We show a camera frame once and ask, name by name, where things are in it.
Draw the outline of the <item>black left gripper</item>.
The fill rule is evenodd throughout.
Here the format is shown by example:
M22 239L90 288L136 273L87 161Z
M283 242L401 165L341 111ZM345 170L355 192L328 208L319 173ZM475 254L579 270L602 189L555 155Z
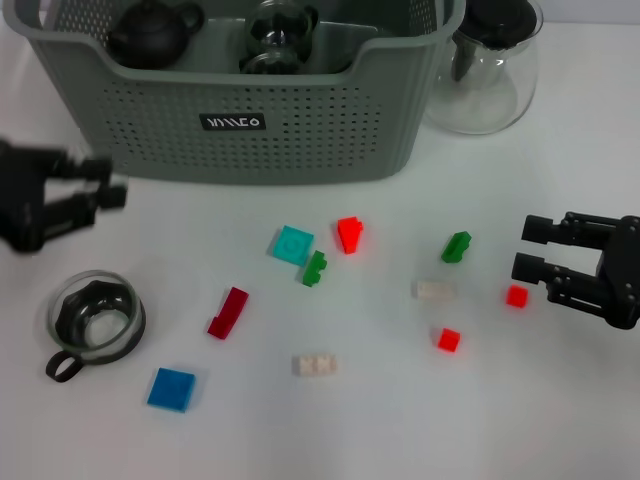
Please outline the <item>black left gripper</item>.
M1 141L1 239L19 253L42 249L44 240L95 224L99 210L126 205L128 188L109 185L110 157L75 158L59 149L20 148ZM98 182L95 190L80 190L46 200L46 179Z

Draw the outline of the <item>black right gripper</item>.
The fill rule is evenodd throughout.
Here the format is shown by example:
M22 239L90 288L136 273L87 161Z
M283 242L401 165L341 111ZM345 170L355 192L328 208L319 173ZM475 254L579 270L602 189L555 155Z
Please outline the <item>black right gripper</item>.
M550 218L528 215L525 241L603 250L598 276L547 263L543 258L517 253L512 279L544 283L547 300L605 320L618 329L633 329L639 320L639 218L620 220L567 212L554 224Z

